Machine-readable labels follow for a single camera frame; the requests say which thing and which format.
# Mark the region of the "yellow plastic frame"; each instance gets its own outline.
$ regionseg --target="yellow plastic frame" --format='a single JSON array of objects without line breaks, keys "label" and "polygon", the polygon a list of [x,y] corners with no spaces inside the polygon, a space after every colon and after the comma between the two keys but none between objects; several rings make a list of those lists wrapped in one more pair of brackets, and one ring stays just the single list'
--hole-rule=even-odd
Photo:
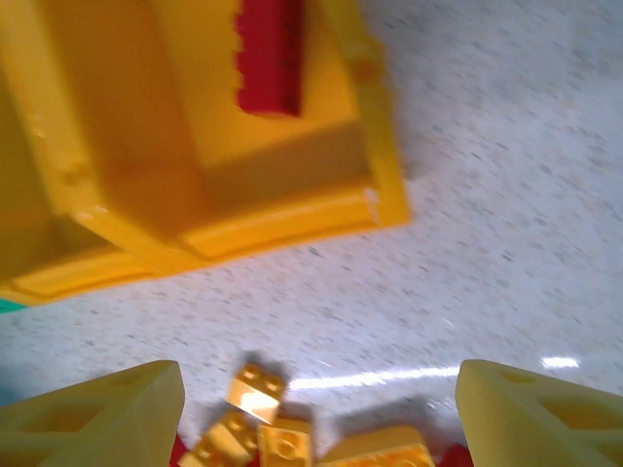
[{"label": "yellow plastic frame", "polygon": [[62,239],[0,267],[0,296],[43,303],[409,219],[382,51],[356,1],[308,0],[292,120],[236,105],[238,8],[0,0],[15,107],[0,116],[17,112],[29,149],[0,148],[32,159],[44,199],[18,210],[41,208],[37,226]]}]

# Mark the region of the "yellow lego brick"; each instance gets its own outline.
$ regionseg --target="yellow lego brick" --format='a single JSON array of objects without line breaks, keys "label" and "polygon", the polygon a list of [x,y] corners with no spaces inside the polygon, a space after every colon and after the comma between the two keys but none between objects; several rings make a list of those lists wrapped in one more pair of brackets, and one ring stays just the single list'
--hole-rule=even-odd
[{"label": "yellow lego brick", "polygon": [[214,424],[179,462],[182,467],[240,466],[257,451],[257,434],[238,411],[229,411]]},{"label": "yellow lego brick", "polygon": [[0,465],[166,465],[184,407],[179,366],[158,361],[0,408]]},{"label": "yellow lego brick", "polygon": [[434,467],[418,430],[407,425],[390,426],[346,438],[327,453],[320,467]]},{"label": "yellow lego brick", "polygon": [[227,401],[262,421],[272,423],[284,391],[283,379],[265,375],[259,366],[248,364],[232,381]]},{"label": "yellow lego brick", "polygon": [[623,397],[468,360],[457,405],[478,467],[623,465]]},{"label": "yellow lego brick", "polygon": [[260,425],[262,467],[312,467],[312,425],[277,418],[273,425]]}]

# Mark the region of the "large yellow plastic piece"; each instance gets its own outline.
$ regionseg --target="large yellow plastic piece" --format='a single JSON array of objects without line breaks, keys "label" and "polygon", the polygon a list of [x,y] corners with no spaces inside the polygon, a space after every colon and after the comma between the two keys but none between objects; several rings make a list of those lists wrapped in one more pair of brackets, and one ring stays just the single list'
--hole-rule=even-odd
[{"label": "large yellow plastic piece", "polygon": [[468,360],[457,405],[477,467],[623,465],[623,397]]},{"label": "large yellow plastic piece", "polygon": [[302,420],[277,418],[259,428],[262,467],[312,467],[312,425]]},{"label": "large yellow plastic piece", "polygon": [[43,303],[409,218],[381,47],[308,0],[303,117],[239,110],[238,0],[0,0],[0,296]]},{"label": "large yellow plastic piece", "polygon": [[183,407],[172,361],[27,399],[0,408],[0,465],[164,467]]},{"label": "large yellow plastic piece", "polygon": [[229,411],[178,462],[180,467],[242,467],[258,448],[257,433],[242,412]]},{"label": "large yellow plastic piece", "polygon": [[319,467],[434,467],[418,430],[407,425],[352,436],[331,449]]}]

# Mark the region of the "yellow plastic triangular support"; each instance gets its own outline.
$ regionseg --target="yellow plastic triangular support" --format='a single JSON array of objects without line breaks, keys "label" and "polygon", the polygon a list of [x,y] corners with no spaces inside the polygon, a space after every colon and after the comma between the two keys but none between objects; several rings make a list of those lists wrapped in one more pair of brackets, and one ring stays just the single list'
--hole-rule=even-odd
[{"label": "yellow plastic triangular support", "polygon": [[457,405],[477,467],[623,465],[623,397],[468,360]]},{"label": "yellow plastic triangular support", "polygon": [[165,360],[33,397],[0,408],[0,465],[166,466],[183,407]]}]

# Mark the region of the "lego stud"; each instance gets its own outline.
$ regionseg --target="lego stud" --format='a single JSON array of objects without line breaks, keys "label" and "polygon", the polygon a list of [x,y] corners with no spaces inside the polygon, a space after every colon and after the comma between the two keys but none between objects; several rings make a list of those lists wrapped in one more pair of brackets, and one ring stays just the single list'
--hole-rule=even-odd
[{"label": "lego stud", "polygon": [[246,447],[250,450],[256,450],[257,449],[257,434],[256,433],[249,433],[249,435],[246,437],[246,441],[244,442],[246,444]]},{"label": "lego stud", "polygon": [[296,458],[299,437],[293,433],[282,433],[276,442],[276,454],[287,460]]},{"label": "lego stud", "polygon": [[262,370],[257,365],[249,364],[242,369],[242,375],[246,379],[256,379],[260,377]]},{"label": "lego stud", "polygon": [[229,425],[233,431],[240,431],[241,429],[243,429],[244,418],[242,417],[242,413],[232,413],[230,416]]},{"label": "lego stud", "polygon": [[266,388],[271,392],[279,392],[283,389],[283,381],[280,377],[266,377]]},{"label": "lego stud", "polygon": [[272,426],[260,425],[259,441],[262,467],[313,465],[312,426],[305,421],[277,418]]},{"label": "lego stud", "polygon": [[200,459],[207,460],[213,456],[214,456],[214,449],[212,448],[201,446],[200,448],[197,449],[197,457]]},{"label": "lego stud", "polygon": [[89,168],[83,162],[73,162],[60,173],[62,183],[68,187],[75,187],[89,176]]}]

